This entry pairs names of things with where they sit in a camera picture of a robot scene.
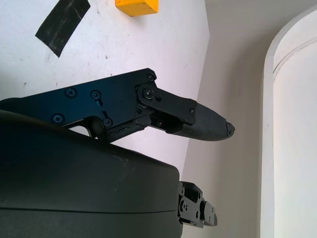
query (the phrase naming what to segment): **small metal bracket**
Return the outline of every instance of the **small metal bracket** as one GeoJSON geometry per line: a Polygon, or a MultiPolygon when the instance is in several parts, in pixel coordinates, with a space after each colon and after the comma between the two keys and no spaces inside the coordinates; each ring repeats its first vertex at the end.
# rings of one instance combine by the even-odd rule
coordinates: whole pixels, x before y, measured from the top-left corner
{"type": "Polygon", "coordinates": [[[192,99],[178,97],[149,84],[140,85],[137,94],[141,103],[150,108],[172,115],[188,125],[196,122],[197,102],[192,99]]]}
{"type": "Polygon", "coordinates": [[[178,216],[183,224],[203,228],[217,226],[214,207],[203,198],[203,192],[193,183],[179,182],[178,216]]]}

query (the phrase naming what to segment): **black tape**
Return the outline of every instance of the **black tape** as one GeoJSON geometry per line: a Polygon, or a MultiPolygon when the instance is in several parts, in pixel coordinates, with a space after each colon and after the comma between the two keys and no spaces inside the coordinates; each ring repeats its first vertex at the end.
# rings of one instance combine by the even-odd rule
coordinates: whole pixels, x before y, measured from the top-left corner
{"type": "Polygon", "coordinates": [[[60,0],[35,36],[60,57],[69,38],[89,8],[87,0],[60,0]]]}

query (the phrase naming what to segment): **beige wall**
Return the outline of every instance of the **beige wall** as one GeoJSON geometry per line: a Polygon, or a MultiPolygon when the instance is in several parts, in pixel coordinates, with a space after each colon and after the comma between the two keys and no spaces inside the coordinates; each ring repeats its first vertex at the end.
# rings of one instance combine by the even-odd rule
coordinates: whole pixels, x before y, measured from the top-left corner
{"type": "Polygon", "coordinates": [[[216,208],[218,226],[184,227],[183,238],[259,237],[260,94],[264,58],[278,31],[316,0],[207,3],[210,43],[198,102],[236,127],[222,142],[191,140],[182,180],[216,208]]]}

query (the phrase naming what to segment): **black screw head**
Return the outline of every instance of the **black screw head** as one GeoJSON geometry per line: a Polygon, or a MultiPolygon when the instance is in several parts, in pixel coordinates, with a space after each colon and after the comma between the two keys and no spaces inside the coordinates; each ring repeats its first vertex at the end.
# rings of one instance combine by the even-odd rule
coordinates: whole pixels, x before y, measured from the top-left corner
{"type": "Polygon", "coordinates": [[[90,93],[90,96],[94,100],[99,100],[101,98],[101,93],[98,90],[94,90],[90,93]]]}
{"type": "Polygon", "coordinates": [[[182,212],[184,212],[186,207],[187,207],[186,202],[185,202],[185,201],[182,201],[181,204],[180,204],[180,210],[181,210],[182,212]]]}
{"type": "Polygon", "coordinates": [[[161,97],[161,96],[156,96],[155,99],[156,99],[158,102],[162,101],[162,97],[161,97]]]}
{"type": "Polygon", "coordinates": [[[152,99],[153,98],[153,90],[151,88],[146,88],[144,91],[143,91],[143,95],[146,99],[152,99]]]}
{"type": "Polygon", "coordinates": [[[65,121],[65,118],[62,114],[54,114],[52,116],[52,123],[57,124],[57,125],[62,125],[65,121]]]}
{"type": "Polygon", "coordinates": [[[66,88],[65,96],[68,98],[75,98],[77,96],[77,91],[74,88],[66,88]]]}
{"type": "Polygon", "coordinates": [[[189,112],[190,112],[190,115],[195,115],[195,108],[191,108],[189,112]]]}
{"type": "Polygon", "coordinates": [[[151,73],[149,73],[149,74],[147,75],[147,79],[148,79],[148,81],[152,82],[152,81],[154,80],[154,75],[151,74],[151,73]]]}
{"type": "Polygon", "coordinates": [[[105,127],[111,127],[112,126],[112,120],[110,118],[106,118],[103,120],[103,124],[105,127]]]}

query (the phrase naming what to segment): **yellow foam block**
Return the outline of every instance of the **yellow foam block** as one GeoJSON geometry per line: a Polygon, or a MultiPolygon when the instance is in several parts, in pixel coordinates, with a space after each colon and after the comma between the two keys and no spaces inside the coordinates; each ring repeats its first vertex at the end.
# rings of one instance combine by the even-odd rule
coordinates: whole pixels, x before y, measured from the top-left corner
{"type": "Polygon", "coordinates": [[[129,16],[159,12],[159,0],[115,0],[115,6],[129,16]]]}

